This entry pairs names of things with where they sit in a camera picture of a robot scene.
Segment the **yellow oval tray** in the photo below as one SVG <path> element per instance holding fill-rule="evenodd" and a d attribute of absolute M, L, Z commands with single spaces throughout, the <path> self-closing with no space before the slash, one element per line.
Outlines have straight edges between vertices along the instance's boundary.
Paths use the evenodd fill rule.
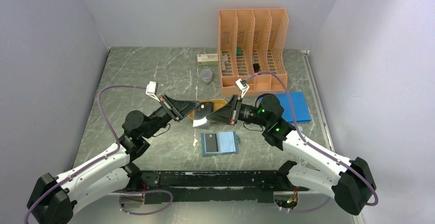
<path fill-rule="evenodd" d="M 214 111 L 216 111 L 217 109 L 220 109 L 221 107 L 223 107 L 223 106 L 226 105 L 226 103 L 227 103 L 224 99 L 212 99 L 212 100 L 202 100 L 202 101 L 201 101 L 201 103 L 204 103 L 204 102 L 213 102 L 213 103 L 214 103 Z M 188 117 L 189 117 L 189 119 L 190 119 L 191 121 L 193 121 L 194 111 L 195 111 L 195 110 L 193 110 L 193 111 L 188 115 Z"/>

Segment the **black VIP credit card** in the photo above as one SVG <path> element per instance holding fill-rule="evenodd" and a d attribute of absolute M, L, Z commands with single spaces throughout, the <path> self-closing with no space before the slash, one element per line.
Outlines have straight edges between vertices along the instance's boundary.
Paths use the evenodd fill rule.
<path fill-rule="evenodd" d="M 201 114 L 199 112 L 200 106 L 195 109 L 194 115 L 193 115 L 193 127 L 197 129 L 208 129 L 210 124 L 207 120 L 207 115 Z"/>

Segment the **blue leather card holder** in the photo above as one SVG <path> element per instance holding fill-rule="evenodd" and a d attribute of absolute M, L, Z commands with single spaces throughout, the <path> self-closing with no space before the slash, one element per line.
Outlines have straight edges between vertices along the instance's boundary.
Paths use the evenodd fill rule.
<path fill-rule="evenodd" d="M 217 153 L 207 153 L 205 151 L 204 138 L 205 134 L 216 134 L 217 143 L 219 151 Z M 202 145 L 202 155 L 203 157 L 217 156 L 217 155 L 227 155 L 227 154 L 238 154 L 240 138 L 236 135 L 234 131 L 218 132 L 218 133 L 202 133 L 201 134 L 201 145 Z"/>

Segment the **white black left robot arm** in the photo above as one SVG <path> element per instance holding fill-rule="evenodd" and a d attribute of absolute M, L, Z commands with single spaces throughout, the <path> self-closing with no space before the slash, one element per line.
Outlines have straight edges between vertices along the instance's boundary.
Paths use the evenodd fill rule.
<path fill-rule="evenodd" d="M 180 121 L 200 106 L 195 100 L 157 98 L 160 106 L 149 116 L 139 110 L 129 112 L 122 125 L 124 133 L 105 151 L 65 173 L 41 176 L 27 203 L 25 223 L 33 215 L 38 223 L 68 223 L 85 206 L 118 190 L 140 188 L 142 172 L 134 160 L 150 147 L 147 139 Z"/>

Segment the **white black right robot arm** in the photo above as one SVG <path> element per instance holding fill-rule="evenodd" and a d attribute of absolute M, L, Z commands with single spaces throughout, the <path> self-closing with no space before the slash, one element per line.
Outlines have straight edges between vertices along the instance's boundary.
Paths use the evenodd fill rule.
<path fill-rule="evenodd" d="M 308 188 L 332 198 L 345 212 L 359 215 L 375 196 L 376 185 L 368 162 L 360 157 L 340 156 L 315 143 L 282 117 L 284 108 L 273 94 L 263 94 L 257 106 L 246 105 L 234 95 L 223 107 L 207 115 L 208 120 L 234 126 L 239 120 L 264 128 L 262 136 L 271 146 L 292 153 L 314 169 L 290 161 L 277 171 L 282 190 Z"/>

